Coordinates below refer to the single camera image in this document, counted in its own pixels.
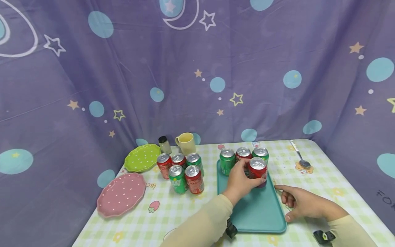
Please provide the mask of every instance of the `hand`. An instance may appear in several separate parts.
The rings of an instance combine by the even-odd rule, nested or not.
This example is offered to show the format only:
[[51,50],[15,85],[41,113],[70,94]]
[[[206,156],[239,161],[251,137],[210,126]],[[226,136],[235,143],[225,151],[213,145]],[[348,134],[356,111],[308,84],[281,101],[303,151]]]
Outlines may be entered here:
[[348,215],[336,203],[304,189],[287,185],[275,185],[275,189],[282,190],[281,202],[290,208],[294,208],[285,215],[286,222],[291,222],[299,217],[323,217],[329,222]]
[[235,164],[230,171],[226,190],[222,193],[229,199],[233,206],[241,198],[250,193],[252,188],[261,185],[265,181],[263,178],[249,179],[244,174],[244,167],[248,165],[249,161],[249,159],[242,159]]

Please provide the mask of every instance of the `checkered tablecloth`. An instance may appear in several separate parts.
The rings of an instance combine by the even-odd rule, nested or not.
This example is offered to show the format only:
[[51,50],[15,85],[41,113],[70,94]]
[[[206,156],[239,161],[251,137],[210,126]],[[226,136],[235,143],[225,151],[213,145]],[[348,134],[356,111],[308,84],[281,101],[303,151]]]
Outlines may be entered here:
[[[198,145],[196,149],[205,170],[205,190],[201,195],[195,196],[189,191],[184,195],[175,194],[170,182],[162,178],[155,166],[142,173],[147,189],[136,208],[118,219],[103,219],[95,210],[73,247],[159,246],[167,233],[216,196],[216,162],[223,146],[233,150],[242,146],[251,150],[254,146],[266,147],[270,154],[268,169],[275,184],[301,187],[335,201],[362,225],[378,246],[393,246],[394,235],[324,152],[310,140],[295,140],[295,144],[303,158],[313,166],[312,170],[296,169],[299,157],[288,140]],[[173,153],[177,150],[176,147],[172,149]],[[126,173],[124,168],[118,176],[122,173]],[[156,201],[159,207],[150,207],[153,202],[158,204]],[[282,209],[284,213],[289,211],[284,205]],[[288,224],[283,234],[237,234],[232,242],[222,237],[213,246],[318,246],[312,232],[326,230],[326,227],[321,220],[300,219]]]

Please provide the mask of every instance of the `metal spoon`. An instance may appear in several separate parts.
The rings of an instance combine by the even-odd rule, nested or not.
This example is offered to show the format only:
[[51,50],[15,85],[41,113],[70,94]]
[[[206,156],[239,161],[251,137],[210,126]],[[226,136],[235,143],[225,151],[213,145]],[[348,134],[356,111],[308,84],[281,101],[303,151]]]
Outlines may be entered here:
[[305,161],[305,160],[302,158],[302,156],[300,155],[299,149],[296,147],[296,145],[295,145],[295,143],[293,142],[293,140],[290,140],[290,143],[292,144],[293,148],[295,149],[295,151],[297,152],[297,154],[298,154],[299,157],[300,157],[299,163],[300,163],[302,166],[306,167],[306,168],[310,168],[310,166],[311,166],[310,163],[309,163],[308,161]]

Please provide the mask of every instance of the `red soda can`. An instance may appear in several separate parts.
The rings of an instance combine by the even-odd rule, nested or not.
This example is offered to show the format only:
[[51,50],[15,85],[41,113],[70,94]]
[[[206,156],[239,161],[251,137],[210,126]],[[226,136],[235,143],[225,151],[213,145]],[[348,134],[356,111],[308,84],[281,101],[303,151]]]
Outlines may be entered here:
[[236,151],[236,160],[239,161],[243,158],[252,158],[252,153],[247,147],[239,147]]
[[172,166],[174,165],[180,165],[184,168],[184,170],[186,169],[186,158],[185,155],[183,155],[182,153],[177,153],[175,155],[173,155],[173,157],[171,158],[171,162],[172,162]]
[[248,166],[248,171],[250,174],[250,178],[264,178],[265,181],[257,186],[257,188],[263,188],[266,186],[267,180],[267,165],[262,158],[254,157],[250,160],[250,164]]
[[203,177],[198,166],[190,165],[185,170],[186,183],[192,194],[200,194],[204,190]]
[[156,159],[156,164],[158,165],[159,170],[162,173],[162,177],[164,179],[169,179],[169,169],[171,167],[170,156],[166,153],[162,153]]

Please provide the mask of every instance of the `can lid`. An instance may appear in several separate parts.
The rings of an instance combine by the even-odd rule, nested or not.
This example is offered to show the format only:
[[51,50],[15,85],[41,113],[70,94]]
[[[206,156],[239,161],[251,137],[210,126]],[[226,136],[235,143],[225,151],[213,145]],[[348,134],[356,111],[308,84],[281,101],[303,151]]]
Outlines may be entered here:
[[170,156],[167,153],[162,153],[157,157],[156,161],[158,163],[165,163],[169,158]]
[[239,147],[236,152],[241,157],[247,157],[251,154],[251,151],[246,147]]
[[182,166],[174,165],[169,169],[169,176],[176,177],[182,173]]
[[230,148],[224,148],[221,150],[221,155],[225,158],[230,158],[235,154],[232,149]]
[[161,136],[161,137],[159,137],[158,141],[159,141],[159,143],[164,143],[167,141],[167,137]]
[[173,157],[171,158],[171,160],[174,162],[174,163],[178,163],[178,162],[181,162],[183,159],[184,159],[184,155],[182,154],[182,153],[177,153],[177,154],[175,154],[175,155],[173,155]]
[[199,174],[200,169],[198,166],[191,165],[185,169],[185,175],[188,177],[195,177]]
[[255,157],[250,160],[250,166],[255,170],[262,170],[266,167],[265,161],[260,157]]
[[264,147],[256,147],[254,148],[254,153],[259,156],[266,156],[269,152]]
[[188,155],[186,156],[186,160],[187,160],[189,163],[194,163],[194,162],[198,161],[199,158],[200,158],[200,156],[199,156],[197,153],[191,153],[191,154],[188,154]]

